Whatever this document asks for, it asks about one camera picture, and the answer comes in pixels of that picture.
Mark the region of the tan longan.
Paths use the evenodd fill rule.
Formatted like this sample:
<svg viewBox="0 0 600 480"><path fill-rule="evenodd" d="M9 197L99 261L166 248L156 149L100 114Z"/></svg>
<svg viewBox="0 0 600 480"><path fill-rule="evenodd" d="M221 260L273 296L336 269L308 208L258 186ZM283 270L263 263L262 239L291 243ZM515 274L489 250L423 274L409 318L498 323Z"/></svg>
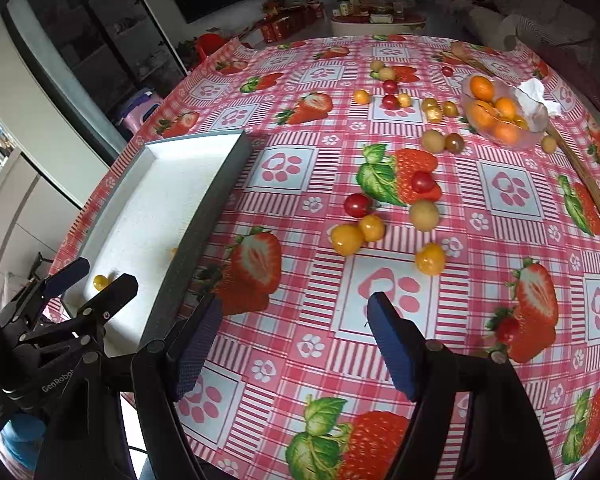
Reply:
<svg viewBox="0 0 600 480"><path fill-rule="evenodd" d="M393 67L384 66L383 68L378 70L378 78L381 81L396 80L396 71Z"/></svg>
<svg viewBox="0 0 600 480"><path fill-rule="evenodd" d="M542 151L547 155L554 154L557 150L557 141L552 136L547 134L546 136L543 136L541 148Z"/></svg>
<svg viewBox="0 0 600 480"><path fill-rule="evenodd" d="M378 72L378 70L381 70L384 66L385 63L379 60L373 60L373 62L370 63L370 69L373 72Z"/></svg>
<svg viewBox="0 0 600 480"><path fill-rule="evenodd" d="M445 151L445 135L436 129L428 129L422 134L422 148L431 153L438 154Z"/></svg>

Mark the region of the grey sofa with cushions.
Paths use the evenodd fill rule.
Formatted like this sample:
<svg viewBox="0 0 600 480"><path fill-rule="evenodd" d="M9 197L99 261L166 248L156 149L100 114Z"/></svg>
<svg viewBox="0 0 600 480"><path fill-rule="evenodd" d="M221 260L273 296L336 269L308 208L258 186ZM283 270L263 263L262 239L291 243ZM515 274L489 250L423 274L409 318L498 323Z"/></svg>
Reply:
<svg viewBox="0 0 600 480"><path fill-rule="evenodd" d="M562 0L452 0L450 12L479 44L508 50L515 37L528 46L567 47L590 40L595 21Z"/></svg>

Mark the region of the golden berry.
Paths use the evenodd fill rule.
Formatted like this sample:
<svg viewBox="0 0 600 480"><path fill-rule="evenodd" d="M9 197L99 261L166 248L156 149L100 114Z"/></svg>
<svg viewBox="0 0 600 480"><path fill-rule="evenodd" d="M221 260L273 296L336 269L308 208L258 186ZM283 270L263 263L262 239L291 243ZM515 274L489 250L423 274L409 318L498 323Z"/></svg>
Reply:
<svg viewBox="0 0 600 480"><path fill-rule="evenodd" d="M439 103L434 98L425 98L422 100L420 107L424 112L426 112L426 110L436 110L439 107Z"/></svg>
<svg viewBox="0 0 600 480"><path fill-rule="evenodd" d="M432 124L440 124L440 122L444 121L444 115L439 107L428 108L425 114L427 122L431 122Z"/></svg>
<svg viewBox="0 0 600 480"><path fill-rule="evenodd" d="M442 104L442 112L445 117L457 117L460 112L457 105L452 101L444 101Z"/></svg>

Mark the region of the white tray grey rim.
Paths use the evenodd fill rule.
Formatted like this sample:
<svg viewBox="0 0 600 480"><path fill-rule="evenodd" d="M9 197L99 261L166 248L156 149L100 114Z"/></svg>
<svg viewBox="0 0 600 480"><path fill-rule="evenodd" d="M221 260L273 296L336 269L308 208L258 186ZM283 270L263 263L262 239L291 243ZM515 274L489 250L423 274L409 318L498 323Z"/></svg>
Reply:
<svg viewBox="0 0 600 480"><path fill-rule="evenodd" d="M124 170L79 250L90 274L62 296L76 313L96 276L136 278L136 296L105 325L108 356L166 336L251 152L238 130L192 134L145 144Z"/></svg>

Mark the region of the long wooden fork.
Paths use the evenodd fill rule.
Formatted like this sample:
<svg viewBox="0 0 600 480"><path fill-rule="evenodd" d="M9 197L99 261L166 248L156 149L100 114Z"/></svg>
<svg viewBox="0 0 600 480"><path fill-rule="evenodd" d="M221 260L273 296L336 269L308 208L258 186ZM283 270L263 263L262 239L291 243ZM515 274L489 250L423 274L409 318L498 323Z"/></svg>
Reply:
<svg viewBox="0 0 600 480"><path fill-rule="evenodd" d="M465 48L464 42L453 40L451 42L451 52L456 58L461 60L464 64L467 64L478 70L479 72L497 77L496 73L493 73L490 68L487 68L483 62L478 61L476 58L473 58L469 51ZM545 128L545 133L553 138L560 149L565 153L567 159L569 160L572 168L576 170L578 177L581 179L582 183L591 194L594 205L596 206L598 213L600 214L600 188L598 187L596 181L594 180L592 174L588 171L585 164L582 162L580 157L573 151L572 148L567 144L565 139L560 135L560 133L555 129L551 122L548 123Z"/></svg>

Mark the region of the tan longan fruit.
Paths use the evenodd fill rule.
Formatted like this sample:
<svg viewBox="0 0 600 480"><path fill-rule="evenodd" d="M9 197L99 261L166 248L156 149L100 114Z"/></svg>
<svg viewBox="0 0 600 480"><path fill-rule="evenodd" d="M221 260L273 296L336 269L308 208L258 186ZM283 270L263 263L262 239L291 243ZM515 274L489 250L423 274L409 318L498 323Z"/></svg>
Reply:
<svg viewBox="0 0 600 480"><path fill-rule="evenodd" d="M408 214L411 224L420 232L433 230L440 221L438 207L431 200L416 200L411 204Z"/></svg>

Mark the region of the red cherry tomato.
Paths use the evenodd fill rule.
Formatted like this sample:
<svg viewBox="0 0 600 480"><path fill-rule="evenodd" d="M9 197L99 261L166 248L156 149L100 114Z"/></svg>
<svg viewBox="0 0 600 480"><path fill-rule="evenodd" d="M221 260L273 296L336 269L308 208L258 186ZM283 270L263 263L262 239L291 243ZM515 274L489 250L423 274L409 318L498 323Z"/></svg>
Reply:
<svg viewBox="0 0 600 480"><path fill-rule="evenodd" d="M363 193L353 193L343 202L343 210L353 218L363 218L373 209L373 201Z"/></svg>
<svg viewBox="0 0 600 480"><path fill-rule="evenodd" d="M398 93L398 84L395 80L387 79L382 83L382 88L388 94L397 94Z"/></svg>
<svg viewBox="0 0 600 480"><path fill-rule="evenodd" d="M380 106L384 110L398 110L401 107L400 101L394 94L385 94L382 97Z"/></svg>

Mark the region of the crumpled white tissue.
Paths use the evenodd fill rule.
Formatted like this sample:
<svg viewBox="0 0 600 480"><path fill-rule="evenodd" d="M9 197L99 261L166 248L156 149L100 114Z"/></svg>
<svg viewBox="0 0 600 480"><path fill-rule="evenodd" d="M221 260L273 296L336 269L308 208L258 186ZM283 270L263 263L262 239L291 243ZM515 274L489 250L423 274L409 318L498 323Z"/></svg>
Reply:
<svg viewBox="0 0 600 480"><path fill-rule="evenodd" d="M543 104L547 109L548 116L558 117L562 114L562 108L557 102L545 99L545 87L538 78L532 77L521 82L517 89L533 101Z"/></svg>

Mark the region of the orange mandarin right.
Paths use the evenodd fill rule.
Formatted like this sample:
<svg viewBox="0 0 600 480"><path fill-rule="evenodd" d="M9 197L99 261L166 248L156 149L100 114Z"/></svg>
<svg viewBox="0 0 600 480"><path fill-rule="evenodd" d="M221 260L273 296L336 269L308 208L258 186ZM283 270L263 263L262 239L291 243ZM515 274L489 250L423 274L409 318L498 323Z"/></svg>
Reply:
<svg viewBox="0 0 600 480"><path fill-rule="evenodd" d="M517 115L515 102L507 96L501 96L496 99L494 101L494 108L501 119L514 120Z"/></svg>

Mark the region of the large yellow cherry tomato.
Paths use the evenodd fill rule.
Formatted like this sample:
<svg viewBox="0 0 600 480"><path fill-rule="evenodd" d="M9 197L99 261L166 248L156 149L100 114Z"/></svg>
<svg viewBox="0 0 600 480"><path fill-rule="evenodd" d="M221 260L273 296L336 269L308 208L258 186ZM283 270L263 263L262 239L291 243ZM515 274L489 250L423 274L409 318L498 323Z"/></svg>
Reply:
<svg viewBox="0 0 600 480"><path fill-rule="evenodd" d="M362 231L350 223L334 226L329 233L329 239L334 251L345 257L355 254L365 243Z"/></svg>

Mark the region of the orange mandarin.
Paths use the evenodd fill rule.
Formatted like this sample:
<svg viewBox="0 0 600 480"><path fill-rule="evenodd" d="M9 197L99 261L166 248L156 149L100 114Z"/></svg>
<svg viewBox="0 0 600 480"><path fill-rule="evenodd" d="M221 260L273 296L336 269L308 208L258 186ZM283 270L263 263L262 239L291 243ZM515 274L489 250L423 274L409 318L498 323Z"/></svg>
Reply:
<svg viewBox="0 0 600 480"><path fill-rule="evenodd" d="M470 100L465 110L468 122L477 131L490 131L498 119L496 109L481 100Z"/></svg>
<svg viewBox="0 0 600 480"><path fill-rule="evenodd" d="M517 115L515 102L507 96L501 96L496 99L494 101L494 108L501 119L514 120Z"/></svg>
<svg viewBox="0 0 600 480"><path fill-rule="evenodd" d="M520 137L519 128L512 122L498 120L493 127L494 138L502 145L515 146Z"/></svg>
<svg viewBox="0 0 600 480"><path fill-rule="evenodd" d="M485 76L472 76L469 81L469 90L476 100L492 102L494 99L494 84Z"/></svg>

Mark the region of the pink plastic stool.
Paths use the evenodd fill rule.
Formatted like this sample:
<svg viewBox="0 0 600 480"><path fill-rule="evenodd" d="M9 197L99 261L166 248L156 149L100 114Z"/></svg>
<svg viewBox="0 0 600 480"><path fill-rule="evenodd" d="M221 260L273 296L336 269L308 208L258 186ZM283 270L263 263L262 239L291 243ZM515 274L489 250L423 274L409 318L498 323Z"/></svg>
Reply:
<svg viewBox="0 0 600 480"><path fill-rule="evenodd" d="M114 125L126 140L130 140L161 103L162 97L154 90L140 89L121 105L114 118Z"/></svg>

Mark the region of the golden berry upper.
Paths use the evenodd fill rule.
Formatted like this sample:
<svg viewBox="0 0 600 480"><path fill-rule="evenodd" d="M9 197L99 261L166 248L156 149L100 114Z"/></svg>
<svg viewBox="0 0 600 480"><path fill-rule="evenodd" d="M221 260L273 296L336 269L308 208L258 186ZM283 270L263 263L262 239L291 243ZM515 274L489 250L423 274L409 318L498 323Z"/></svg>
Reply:
<svg viewBox="0 0 600 480"><path fill-rule="evenodd" d="M439 107L439 103L434 98L425 98L422 100L420 107L424 112L426 112L426 110L436 110Z"/></svg>

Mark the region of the white round coffee table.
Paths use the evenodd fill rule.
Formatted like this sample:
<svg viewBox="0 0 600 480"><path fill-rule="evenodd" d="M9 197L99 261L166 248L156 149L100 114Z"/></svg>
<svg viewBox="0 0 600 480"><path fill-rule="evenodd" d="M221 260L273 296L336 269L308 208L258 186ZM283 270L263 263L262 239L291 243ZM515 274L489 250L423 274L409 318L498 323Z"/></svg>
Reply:
<svg viewBox="0 0 600 480"><path fill-rule="evenodd" d="M334 36L396 36L418 35L426 27L422 14L404 11L402 14L363 13L334 15L330 19Z"/></svg>

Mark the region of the dark brown cherry tomato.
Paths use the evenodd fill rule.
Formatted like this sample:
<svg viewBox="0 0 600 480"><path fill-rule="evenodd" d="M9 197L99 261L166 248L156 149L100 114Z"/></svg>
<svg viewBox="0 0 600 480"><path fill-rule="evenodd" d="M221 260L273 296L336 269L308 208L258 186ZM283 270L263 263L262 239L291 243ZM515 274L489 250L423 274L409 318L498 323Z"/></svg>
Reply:
<svg viewBox="0 0 600 480"><path fill-rule="evenodd" d="M444 139L445 149L453 154L464 151L465 140L459 133L449 133Z"/></svg>

